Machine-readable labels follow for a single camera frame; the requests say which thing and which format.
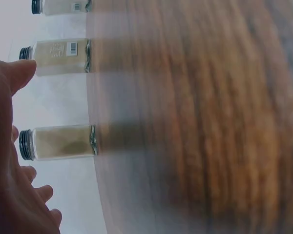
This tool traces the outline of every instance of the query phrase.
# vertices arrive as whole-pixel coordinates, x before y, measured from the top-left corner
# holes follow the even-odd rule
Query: wooden table
[[[293,0],[94,0],[108,234],[293,233]]]

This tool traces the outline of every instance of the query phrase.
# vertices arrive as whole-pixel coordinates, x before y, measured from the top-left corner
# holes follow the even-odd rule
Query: jar lid
[[[19,59],[29,59],[30,47],[21,48]]]
[[[24,160],[33,160],[29,152],[28,135],[30,130],[21,131],[19,137],[20,152]]]
[[[32,0],[31,11],[33,14],[40,14],[40,0]]]

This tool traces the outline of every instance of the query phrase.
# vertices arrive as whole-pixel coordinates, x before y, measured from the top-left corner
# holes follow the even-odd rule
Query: label
[[[54,43],[50,47],[51,58],[59,58],[64,54],[64,46],[61,43]]]
[[[81,12],[82,4],[80,2],[72,4],[72,12]]]
[[[68,42],[66,47],[66,56],[77,56],[78,43]]]

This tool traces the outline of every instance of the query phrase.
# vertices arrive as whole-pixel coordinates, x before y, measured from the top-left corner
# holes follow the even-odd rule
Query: spice jar
[[[94,125],[35,128],[20,132],[20,152],[25,160],[52,160],[94,156]]]
[[[90,72],[91,41],[62,39],[39,41],[22,48],[19,59],[34,59],[37,76]]]
[[[31,10],[45,16],[89,12],[91,0],[32,0]]]

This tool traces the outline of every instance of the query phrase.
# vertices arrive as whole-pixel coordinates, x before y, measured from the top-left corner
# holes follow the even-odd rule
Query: white background
[[[37,40],[84,38],[85,25],[85,14],[43,17],[31,14],[31,0],[0,0],[0,60],[17,60],[20,48]],[[86,77],[34,77],[14,96],[13,111],[19,130],[88,124]],[[54,188],[47,205],[61,210],[62,234],[106,233],[93,158],[19,161],[37,169],[34,187]]]

